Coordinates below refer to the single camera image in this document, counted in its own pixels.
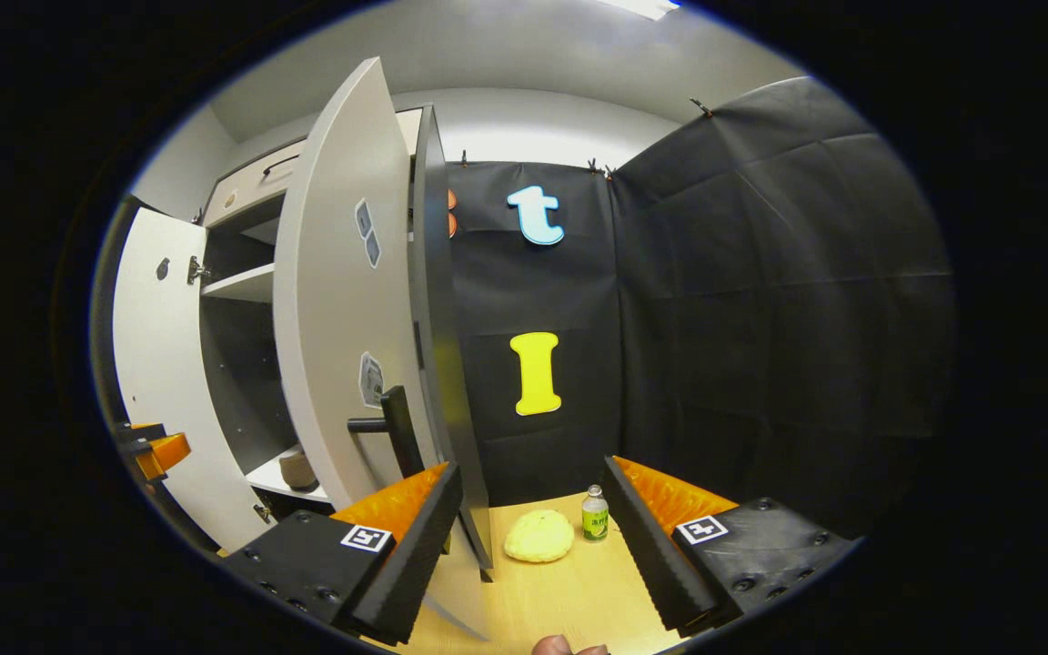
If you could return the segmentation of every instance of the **small glass bottle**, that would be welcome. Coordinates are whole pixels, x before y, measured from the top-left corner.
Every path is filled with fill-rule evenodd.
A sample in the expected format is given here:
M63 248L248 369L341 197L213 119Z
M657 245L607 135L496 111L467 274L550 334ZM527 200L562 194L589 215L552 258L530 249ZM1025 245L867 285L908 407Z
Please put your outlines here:
M586 541L601 541L609 533L609 503L601 495L601 486L593 485L582 503L582 531Z

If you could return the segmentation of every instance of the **black fabric backdrop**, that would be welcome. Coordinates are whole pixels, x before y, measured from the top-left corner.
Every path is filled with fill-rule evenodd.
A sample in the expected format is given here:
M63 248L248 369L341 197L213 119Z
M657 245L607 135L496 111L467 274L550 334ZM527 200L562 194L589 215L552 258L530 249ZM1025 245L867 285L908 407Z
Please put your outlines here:
M616 171L625 456L863 534L947 391L952 272L897 155L811 79Z
M603 175L540 162L451 162L458 232L452 274L463 374L487 501L512 505L583 490L620 437L620 325L609 192ZM507 196L537 183L561 206L555 245L521 235ZM524 332L552 332L553 391L562 406L521 416Z
M449 165L458 326L493 506L576 493L619 453L847 538L902 495L947 391L952 272L914 179L811 79L617 170ZM561 200L532 245L507 195ZM553 413L519 416L514 335L554 332Z

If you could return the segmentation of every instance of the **black door handle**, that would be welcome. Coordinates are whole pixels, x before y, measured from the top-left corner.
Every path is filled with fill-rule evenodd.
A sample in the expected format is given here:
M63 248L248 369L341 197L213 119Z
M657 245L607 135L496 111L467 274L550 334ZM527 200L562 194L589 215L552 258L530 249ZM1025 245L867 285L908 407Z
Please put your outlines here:
M302 154L299 153L297 155L293 155L292 157L286 157L286 158L284 158L284 160L277 160L276 162L271 162L271 165L265 167L265 170L261 171L262 177L265 177L266 175L269 175L269 171L274 170L274 167L278 166L280 162L287 162L287 161L290 161L290 160L296 160L296 158L299 158L301 156L302 156Z
M411 423L411 410L407 406L407 390L402 385L391 387L383 394L383 418L347 418L346 429L355 435L387 432L403 477L410 478L424 471L423 456L419 455L419 443L415 440L415 425Z

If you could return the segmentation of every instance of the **cabinet shelf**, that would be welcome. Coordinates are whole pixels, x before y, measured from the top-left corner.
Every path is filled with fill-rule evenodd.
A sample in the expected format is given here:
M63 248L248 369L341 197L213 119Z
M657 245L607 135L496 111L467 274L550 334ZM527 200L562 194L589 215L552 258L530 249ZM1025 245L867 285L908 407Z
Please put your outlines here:
M294 498L305 498L314 502L325 502L329 503L329 498L326 497L326 489L323 485L318 485L318 488L313 489L311 493L300 493L300 490L294 490L286 484L286 481L282 479L282 465L278 463L280 458L293 455L300 450L300 444L288 449L286 452L279 453L278 457L274 457L269 461L262 465L258 465L253 472L245 476L245 480L249 482L249 485L257 488L271 490L271 493L280 493L285 495L292 495Z
M220 282L201 287L200 294L208 299L228 299L255 303L274 302L274 264L239 272Z

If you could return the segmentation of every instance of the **wooden table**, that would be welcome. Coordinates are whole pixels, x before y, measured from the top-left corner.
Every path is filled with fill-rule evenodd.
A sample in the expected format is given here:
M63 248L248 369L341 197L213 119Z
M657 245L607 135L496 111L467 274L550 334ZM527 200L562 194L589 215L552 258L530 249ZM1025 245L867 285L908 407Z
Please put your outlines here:
M650 655L683 641L676 631L661 626L616 523L610 518L609 536L603 542L583 539L583 499L585 494L580 493L492 508L495 582L481 585L490 641L472 637L423 606L410 643L394 651L528 655L538 639L564 634L573 652L605 643L612 655ZM568 555L546 564L504 555L507 530L533 509L554 509L569 519L576 534Z

